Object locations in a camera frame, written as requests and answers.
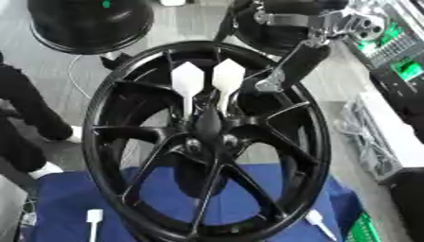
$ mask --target white cord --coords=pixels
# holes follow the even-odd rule
[[[76,56],[72,61],[71,61],[71,63],[69,64],[69,66],[68,66],[68,76],[69,76],[69,79],[71,80],[71,83],[72,83],[72,85],[74,85],[74,87],[75,88],[77,88],[77,90],[82,94],[82,95],[84,95],[87,99],[91,99],[91,97],[87,94],[87,93],[85,93],[85,91],[77,84],[77,82],[75,81],[75,79],[74,79],[74,75],[72,74],[72,70],[74,69],[74,65],[75,65],[75,63],[78,61],[78,60],[80,60],[81,59],[81,57],[82,57],[82,55],[79,55],[79,56]]]

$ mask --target black alloy wheel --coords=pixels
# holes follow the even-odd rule
[[[260,241],[301,219],[324,186],[330,165],[329,133],[313,97],[302,84],[280,94],[240,92],[224,117],[215,108],[219,92],[211,78],[213,67],[226,59],[242,65],[250,77],[275,65],[255,51],[228,43],[172,43],[122,64],[103,81],[89,105],[83,131],[85,161],[102,194],[139,241],[146,241],[146,236],[154,241]],[[170,72],[187,61],[205,71],[205,88],[194,98],[190,120],[184,121],[182,99],[170,87]],[[169,113],[166,126],[141,126],[163,110]],[[120,163],[130,139],[152,143],[154,148],[128,180]],[[272,146],[278,154],[285,184],[279,199],[272,199],[236,163],[256,143]],[[193,170],[204,174],[193,181],[202,186],[189,222],[160,213],[139,196],[155,168],[179,164],[196,166]],[[260,212],[231,224],[204,224],[209,201],[227,181],[245,189]]]

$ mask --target wheel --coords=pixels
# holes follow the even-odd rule
[[[31,32],[43,45],[65,53],[95,55],[122,49],[144,37],[153,23],[145,0],[107,2],[28,0]]]
[[[229,114],[223,117],[214,108],[218,93],[210,82],[212,68],[226,59],[244,66],[249,76],[275,64],[257,52],[227,43],[163,45],[113,71],[89,105],[83,132],[85,161],[102,194],[139,241],[145,241],[145,235],[159,241],[259,241],[302,218],[325,183],[329,135],[309,92],[301,84],[280,94],[240,92],[233,96]],[[194,98],[190,120],[183,121],[182,99],[170,88],[170,71],[186,61],[205,71],[208,84]],[[141,126],[163,110],[169,114],[165,126]],[[120,171],[129,139],[154,144],[130,180]],[[285,184],[279,199],[271,198],[236,163],[256,143],[272,146],[278,154],[284,171],[281,182]],[[178,177],[181,164],[185,164],[183,171],[202,174],[191,181],[200,183],[201,189],[185,191],[199,201],[191,221],[169,217],[139,195],[142,184],[158,166],[174,167]],[[204,224],[209,201],[228,181],[252,195],[259,213],[231,224]],[[182,190],[190,188],[187,182],[177,183]]]

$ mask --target metal arm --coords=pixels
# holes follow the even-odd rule
[[[255,19],[259,24],[287,26],[287,17],[293,16],[287,13],[266,12],[263,0],[255,3],[258,5]],[[298,23],[309,28],[309,38],[297,45],[287,58],[280,60],[267,78],[257,80],[254,85],[251,82],[250,86],[256,91],[282,92],[291,88],[329,55],[327,45],[330,41],[345,36],[351,36],[359,41],[372,41],[382,35],[387,23],[382,13],[364,14],[350,7],[303,17],[304,21],[300,20]]]

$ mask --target person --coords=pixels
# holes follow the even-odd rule
[[[80,143],[81,128],[68,125],[51,110],[21,70],[4,64],[1,52],[0,99],[8,101],[28,125],[37,128],[44,139]],[[0,157],[34,179],[63,172],[60,167],[47,161],[39,147],[18,132],[2,109],[0,109]]]

